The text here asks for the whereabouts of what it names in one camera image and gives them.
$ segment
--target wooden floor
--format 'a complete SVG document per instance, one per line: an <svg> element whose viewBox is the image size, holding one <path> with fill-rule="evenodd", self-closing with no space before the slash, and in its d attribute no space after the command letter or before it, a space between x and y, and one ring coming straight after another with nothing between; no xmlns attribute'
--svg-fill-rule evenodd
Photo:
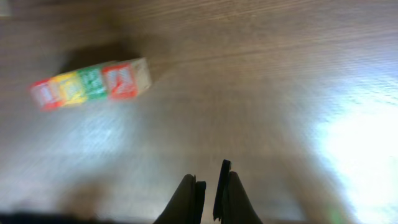
<svg viewBox="0 0 398 224"><path fill-rule="evenodd" d="M223 159L264 220L398 222L396 0L14 0L0 19L0 210L150 223ZM140 55L136 100L41 113L28 86Z"/></svg>

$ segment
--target red block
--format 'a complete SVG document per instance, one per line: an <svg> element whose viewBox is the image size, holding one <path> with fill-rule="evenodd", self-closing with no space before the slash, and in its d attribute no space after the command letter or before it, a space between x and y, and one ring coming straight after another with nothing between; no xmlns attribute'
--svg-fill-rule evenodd
<svg viewBox="0 0 398 224"><path fill-rule="evenodd" d="M105 67L103 74L110 98L126 99L137 95L138 88L131 63Z"/></svg>
<svg viewBox="0 0 398 224"><path fill-rule="evenodd" d="M62 106L57 86L46 79L30 86L30 92L42 110L54 110Z"/></svg>

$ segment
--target yellow block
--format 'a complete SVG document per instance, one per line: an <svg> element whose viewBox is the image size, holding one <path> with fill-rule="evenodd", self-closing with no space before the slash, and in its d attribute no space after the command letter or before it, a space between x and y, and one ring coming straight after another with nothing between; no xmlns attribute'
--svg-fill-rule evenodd
<svg viewBox="0 0 398 224"><path fill-rule="evenodd" d="M61 74L52 80L58 85L64 106L84 103L87 100L88 97L77 72Z"/></svg>

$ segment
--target green block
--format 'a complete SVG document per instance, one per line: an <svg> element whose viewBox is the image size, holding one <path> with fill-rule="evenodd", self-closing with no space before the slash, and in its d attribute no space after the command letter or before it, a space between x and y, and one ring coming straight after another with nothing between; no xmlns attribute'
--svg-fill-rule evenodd
<svg viewBox="0 0 398 224"><path fill-rule="evenodd" d="M102 79L103 66L83 68L78 71L89 100L104 98L108 95Z"/></svg>

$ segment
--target floor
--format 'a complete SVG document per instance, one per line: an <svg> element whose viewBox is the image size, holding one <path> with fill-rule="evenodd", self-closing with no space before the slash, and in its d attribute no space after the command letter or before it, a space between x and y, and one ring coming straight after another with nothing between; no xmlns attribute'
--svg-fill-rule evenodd
<svg viewBox="0 0 398 224"><path fill-rule="evenodd" d="M13 0L0 18L0 210L157 218L223 159L270 222L398 220L396 0ZM40 112L28 86L140 55L135 100Z"/></svg>

